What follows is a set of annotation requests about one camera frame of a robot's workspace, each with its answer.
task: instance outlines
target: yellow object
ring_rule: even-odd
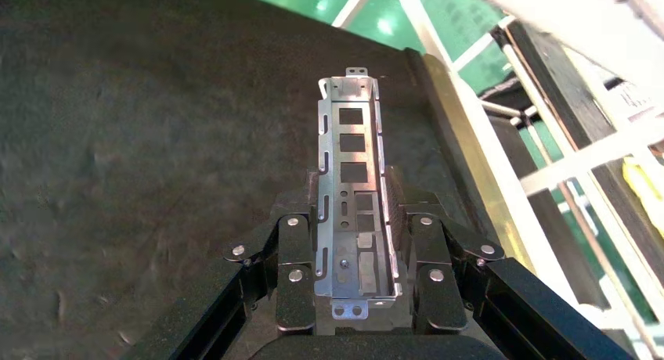
[[[664,166],[659,168],[659,176],[653,178],[664,178]],[[622,163],[622,176],[625,178],[630,188],[637,194],[641,200],[650,222],[657,228],[659,234],[664,236],[664,199],[655,185],[652,184],[641,166],[632,157],[627,157]]]

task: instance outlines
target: screw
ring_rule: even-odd
[[[241,255],[242,253],[244,253],[244,246],[242,246],[242,245],[238,245],[237,247],[234,247],[234,248],[233,248],[233,255],[234,255],[234,256],[239,256],[239,255]]]
[[[443,279],[443,274],[440,270],[434,268],[429,272],[429,278],[431,278],[431,280],[433,280],[434,282],[440,282]]]
[[[490,245],[482,245],[482,247],[481,247],[480,249],[482,249],[482,252],[484,252],[484,253],[486,253],[486,254],[493,254],[493,252],[496,251],[496,250],[493,249],[493,247],[490,246]]]
[[[295,270],[293,270],[292,272],[290,272],[288,274],[288,279],[293,283],[301,281],[302,280],[302,271],[300,269],[296,268]]]

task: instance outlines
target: sheet metal part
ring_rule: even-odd
[[[363,67],[319,81],[316,295],[335,319],[367,319],[400,295],[387,212],[377,80]]]

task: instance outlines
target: dark gray surface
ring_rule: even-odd
[[[387,162],[467,223],[400,51],[254,0],[0,0],[0,355],[124,353],[305,182],[348,66]]]

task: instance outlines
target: rectangular cutout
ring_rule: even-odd
[[[341,163],[341,182],[369,182],[366,163]]]
[[[371,193],[356,193],[355,209],[357,211],[373,211],[374,197],[371,195]]]
[[[371,232],[361,232],[357,235],[358,248],[371,248],[374,246],[374,234]]]
[[[373,214],[357,214],[357,230],[360,232],[376,231]]]
[[[362,125],[361,108],[340,108],[339,109],[339,124],[341,125]]]
[[[342,152],[364,152],[364,135],[339,135],[339,149]]]

